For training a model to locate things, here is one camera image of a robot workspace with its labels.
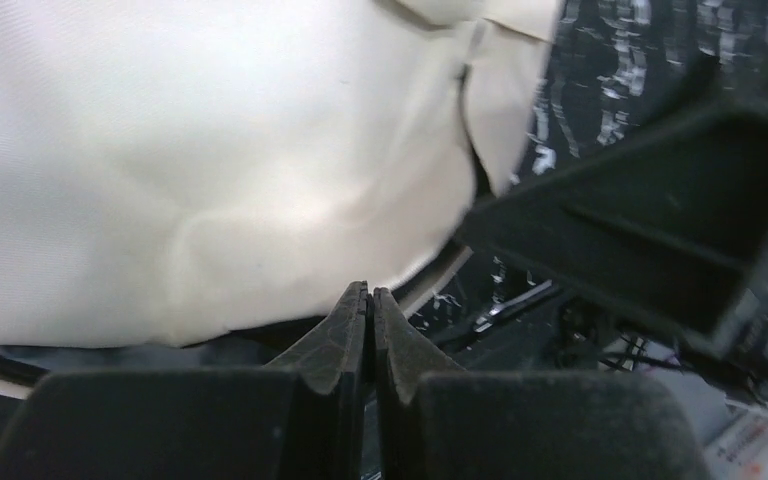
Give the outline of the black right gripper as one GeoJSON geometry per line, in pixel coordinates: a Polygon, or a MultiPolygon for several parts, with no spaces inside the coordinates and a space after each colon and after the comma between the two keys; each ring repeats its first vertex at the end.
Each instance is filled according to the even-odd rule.
{"type": "Polygon", "coordinates": [[[699,61],[646,124],[480,203],[456,236],[768,382],[768,60],[734,83],[699,61]]]}

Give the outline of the beige student backpack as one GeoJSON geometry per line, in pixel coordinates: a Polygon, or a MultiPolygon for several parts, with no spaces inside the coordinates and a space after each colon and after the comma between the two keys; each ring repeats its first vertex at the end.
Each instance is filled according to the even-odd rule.
{"type": "Polygon", "coordinates": [[[517,182],[561,1],[0,1],[0,351],[414,313],[517,182]]]}

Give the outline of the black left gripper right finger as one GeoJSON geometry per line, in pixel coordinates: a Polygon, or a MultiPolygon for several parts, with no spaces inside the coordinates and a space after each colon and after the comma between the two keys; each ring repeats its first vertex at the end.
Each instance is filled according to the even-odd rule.
{"type": "Polygon", "coordinates": [[[371,297],[387,479],[705,479],[681,406],[656,380],[593,370],[469,371],[371,297]]]}

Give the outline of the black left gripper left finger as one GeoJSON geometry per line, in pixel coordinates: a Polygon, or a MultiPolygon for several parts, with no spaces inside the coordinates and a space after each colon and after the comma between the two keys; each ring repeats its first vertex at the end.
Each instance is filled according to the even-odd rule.
{"type": "Polygon", "coordinates": [[[50,375],[0,444],[0,479],[355,479],[368,289],[259,367],[50,375]]]}

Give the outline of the steel wrench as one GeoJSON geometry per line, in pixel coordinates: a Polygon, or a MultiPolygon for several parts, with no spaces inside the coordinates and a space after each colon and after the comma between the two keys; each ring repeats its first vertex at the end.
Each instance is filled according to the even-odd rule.
{"type": "Polygon", "coordinates": [[[532,289],[502,303],[497,303],[483,311],[472,323],[474,333],[483,333],[494,325],[516,317],[528,308],[556,294],[558,288],[547,280],[532,289]]]}

